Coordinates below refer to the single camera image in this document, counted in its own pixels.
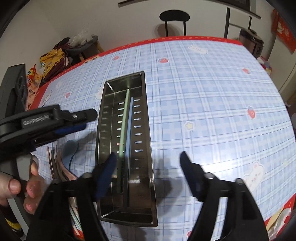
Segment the person's left hand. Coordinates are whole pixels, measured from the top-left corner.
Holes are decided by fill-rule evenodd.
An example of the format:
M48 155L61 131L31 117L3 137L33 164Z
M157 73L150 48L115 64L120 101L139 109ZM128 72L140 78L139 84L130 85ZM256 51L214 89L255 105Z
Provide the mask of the person's left hand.
M35 214L47 188L46 180L39 174L39 160L33 155L23 202L23 207L27 213ZM1 172L1 206L8 206L8 199L15 198L21 191L22 185L19 180Z

